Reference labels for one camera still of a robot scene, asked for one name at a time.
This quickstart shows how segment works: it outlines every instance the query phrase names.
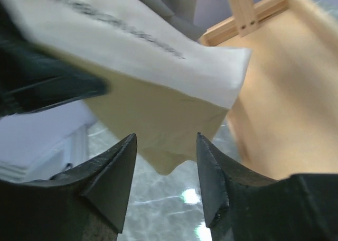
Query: marble floor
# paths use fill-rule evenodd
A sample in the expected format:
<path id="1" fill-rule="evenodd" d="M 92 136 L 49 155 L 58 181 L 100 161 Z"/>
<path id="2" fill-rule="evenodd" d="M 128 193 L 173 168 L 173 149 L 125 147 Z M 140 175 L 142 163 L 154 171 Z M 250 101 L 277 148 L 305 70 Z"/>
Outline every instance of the marble floor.
<path id="1" fill-rule="evenodd" d="M 101 123 L 89 131 L 94 157 L 118 140 Z M 214 144 L 238 159 L 234 141 L 224 123 Z M 137 156 L 124 232 L 118 241 L 211 241 L 204 223 L 197 164 L 187 161 L 162 176 Z"/>

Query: wooden frame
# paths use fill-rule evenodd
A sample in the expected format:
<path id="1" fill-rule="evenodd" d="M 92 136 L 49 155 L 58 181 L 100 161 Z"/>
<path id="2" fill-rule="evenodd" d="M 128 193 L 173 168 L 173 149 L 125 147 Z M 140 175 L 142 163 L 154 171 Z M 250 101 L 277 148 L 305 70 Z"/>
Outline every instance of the wooden frame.
<path id="1" fill-rule="evenodd" d="M 312 0 L 262 0 L 253 8 L 259 23 L 291 9 L 327 44 L 338 50 L 338 24 Z M 235 18 L 232 16 L 209 28 L 200 38 L 200 42 L 205 46 L 216 46 L 238 34 Z"/>
<path id="2" fill-rule="evenodd" d="M 231 8 L 201 42 L 253 50 L 227 114 L 242 164 L 275 179 L 338 173 L 338 22 L 312 0 Z M 252 11 L 259 25 L 240 32 Z"/>

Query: white fabric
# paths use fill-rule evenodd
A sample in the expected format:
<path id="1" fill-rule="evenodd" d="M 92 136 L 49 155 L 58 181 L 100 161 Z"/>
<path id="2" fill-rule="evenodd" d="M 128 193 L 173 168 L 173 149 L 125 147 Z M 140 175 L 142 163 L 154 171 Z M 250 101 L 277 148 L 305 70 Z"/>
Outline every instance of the white fabric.
<path id="1" fill-rule="evenodd" d="M 239 94 L 249 49 L 199 45 L 139 0 L 6 1 L 13 14 L 20 15 L 17 23 L 22 30 L 37 43 L 224 108 L 231 108 Z M 79 12 L 84 6 L 91 16 Z M 113 18 L 115 26 L 98 18 Z M 123 26 L 116 26 L 116 20 L 122 20 Z M 135 31 L 160 44 L 136 37 L 131 33 Z"/>

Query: wooden post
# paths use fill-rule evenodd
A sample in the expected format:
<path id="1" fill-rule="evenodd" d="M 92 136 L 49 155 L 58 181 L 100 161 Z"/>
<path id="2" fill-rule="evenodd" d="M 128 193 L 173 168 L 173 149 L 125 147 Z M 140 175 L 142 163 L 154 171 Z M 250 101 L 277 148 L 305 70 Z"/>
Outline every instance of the wooden post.
<path id="1" fill-rule="evenodd" d="M 229 2 L 240 36 L 245 36 L 258 29 L 253 0 L 229 0 Z"/>
<path id="2" fill-rule="evenodd" d="M 199 40 L 200 40 L 201 45 L 204 45 L 206 47 L 210 46 L 207 38 L 205 37 L 205 35 L 202 35 Z"/>

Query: wooden stick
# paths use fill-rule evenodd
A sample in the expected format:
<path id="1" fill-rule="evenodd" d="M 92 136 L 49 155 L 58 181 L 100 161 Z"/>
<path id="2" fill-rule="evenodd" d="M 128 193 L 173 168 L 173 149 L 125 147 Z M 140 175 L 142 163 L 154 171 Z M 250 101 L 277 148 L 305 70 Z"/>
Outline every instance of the wooden stick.
<path id="1" fill-rule="evenodd" d="M 255 12 L 259 22 L 263 22 L 269 18 L 288 9 L 287 0 L 262 0 L 254 5 Z M 209 28 L 202 36 L 202 44 L 206 46 L 218 45 L 234 36 L 238 35 L 238 30 L 233 16 Z"/>
<path id="2" fill-rule="evenodd" d="M 229 2 L 240 36 L 245 36 L 258 29 L 253 0 L 229 0 Z"/>

